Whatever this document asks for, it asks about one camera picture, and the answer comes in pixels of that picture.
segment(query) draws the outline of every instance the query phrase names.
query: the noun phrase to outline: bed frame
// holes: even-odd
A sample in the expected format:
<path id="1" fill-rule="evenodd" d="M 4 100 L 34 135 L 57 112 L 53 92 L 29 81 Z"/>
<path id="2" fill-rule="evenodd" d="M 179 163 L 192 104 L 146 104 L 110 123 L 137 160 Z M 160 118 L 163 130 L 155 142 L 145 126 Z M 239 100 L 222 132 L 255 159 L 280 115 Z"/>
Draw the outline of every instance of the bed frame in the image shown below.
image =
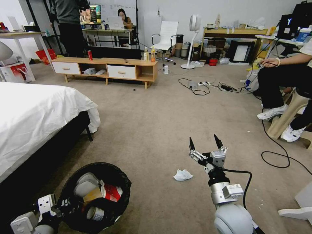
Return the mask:
<path id="1" fill-rule="evenodd" d="M 31 211 L 34 195 L 49 180 L 51 173 L 73 148 L 85 129 L 89 140 L 93 140 L 89 124 L 88 112 L 80 112 L 0 183 L 1 210 L 4 211 L 0 221 L 1 233 L 13 233 L 10 222 L 18 215 Z"/>

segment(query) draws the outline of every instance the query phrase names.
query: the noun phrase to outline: wooden cabinet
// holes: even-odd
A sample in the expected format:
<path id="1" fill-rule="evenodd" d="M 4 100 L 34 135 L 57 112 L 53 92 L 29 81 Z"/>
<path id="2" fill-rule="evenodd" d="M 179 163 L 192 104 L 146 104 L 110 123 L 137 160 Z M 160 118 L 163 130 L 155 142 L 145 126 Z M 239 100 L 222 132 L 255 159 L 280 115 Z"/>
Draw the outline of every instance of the wooden cabinet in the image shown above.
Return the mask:
<path id="1" fill-rule="evenodd" d="M 151 85 L 157 78 L 157 61 L 145 62 L 138 59 L 121 58 L 57 58 L 52 61 L 55 72 L 64 74 L 68 82 L 68 75 L 94 76 L 106 79 L 137 80 L 145 82 L 145 88 Z M 97 71 L 105 70 L 101 75 L 87 75 L 83 71 L 87 68 L 95 68 Z"/>

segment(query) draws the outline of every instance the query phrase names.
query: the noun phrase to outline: floor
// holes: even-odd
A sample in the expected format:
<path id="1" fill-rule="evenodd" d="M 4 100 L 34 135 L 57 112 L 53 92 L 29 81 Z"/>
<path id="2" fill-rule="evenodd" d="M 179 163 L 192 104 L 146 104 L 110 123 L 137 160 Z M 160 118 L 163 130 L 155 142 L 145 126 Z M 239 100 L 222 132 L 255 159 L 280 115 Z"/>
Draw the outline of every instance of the floor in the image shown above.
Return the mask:
<path id="1" fill-rule="evenodd" d="M 81 136 L 75 148 L 56 169 L 54 179 L 43 188 L 44 194 L 60 191 L 69 176 L 91 162 L 108 162 L 123 170 L 132 182 L 128 208 L 118 222 L 101 233 L 217 233 L 215 207 L 210 197 L 208 176 L 202 166 L 188 156 L 189 137 L 200 152 L 216 150 L 213 134 L 228 147 L 225 168 L 248 170 L 253 179 L 246 205 L 254 221 L 265 233 L 311 233 L 307 221 L 280 217 L 277 210 L 298 208 L 294 196 L 311 181 L 311 176 L 292 161 L 287 169 L 265 164 L 264 150 L 283 153 L 264 134 L 256 114 L 261 102 L 251 94 L 210 89 L 206 96 L 193 95 L 178 83 L 179 78 L 194 81 L 224 82 L 241 87 L 246 66 L 218 65 L 184 70 L 169 63 L 169 75 L 159 71 L 157 81 L 147 90 L 143 84 L 110 83 L 85 77 L 65 83 L 63 75 L 49 66 L 32 65 L 36 84 L 76 88 L 98 104 L 101 125 L 93 142 Z M 299 140 L 278 142 L 289 155 L 312 169 L 312 151 Z M 286 165 L 286 158 L 268 155 L 274 164 Z M 194 177 L 178 182 L 177 169 L 187 169 Z M 248 176 L 227 173 L 232 183 L 244 188 Z M 60 233 L 79 233 L 62 223 Z"/>

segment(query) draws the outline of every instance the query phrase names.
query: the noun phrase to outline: white bedsheet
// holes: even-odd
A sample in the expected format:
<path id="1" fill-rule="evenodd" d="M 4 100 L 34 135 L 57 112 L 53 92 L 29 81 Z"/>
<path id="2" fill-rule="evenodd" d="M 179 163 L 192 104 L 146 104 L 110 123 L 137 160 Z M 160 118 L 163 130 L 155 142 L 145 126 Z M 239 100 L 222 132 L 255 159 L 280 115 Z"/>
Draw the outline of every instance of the white bedsheet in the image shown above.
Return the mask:
<path id="1" fill-rule="evenodd" d="M 81 111 L 95 132 L 97 104 L 76 89 L 0 82 L 0 183 Z"/>

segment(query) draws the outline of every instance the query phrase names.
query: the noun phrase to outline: black pants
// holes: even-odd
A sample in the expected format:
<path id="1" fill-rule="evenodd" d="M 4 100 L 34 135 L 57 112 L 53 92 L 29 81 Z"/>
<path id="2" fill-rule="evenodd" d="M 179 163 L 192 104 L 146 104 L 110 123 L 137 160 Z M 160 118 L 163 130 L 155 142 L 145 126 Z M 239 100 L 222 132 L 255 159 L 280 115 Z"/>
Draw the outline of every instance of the black pants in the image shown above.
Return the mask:
<path id="1" fill-rule="evenodd" d="M 85 41 L 80 24 L 59 24 L 60 40 L 69 57 L 83 58 Z"/>
<path id="2" fill-rule="evenodd" d="M 283 65 L 262 68 L 258 73 L 258 82 L 264 108 L 275 108 L 284 105 L 280 86 L 297 87 L 301 92 L 312 93 L 312 68 L 305 64 Z M 309 100 L 302 115 L 295 118 L 292 129 L 306 127 L 312 119 L 312 100 Z"/>

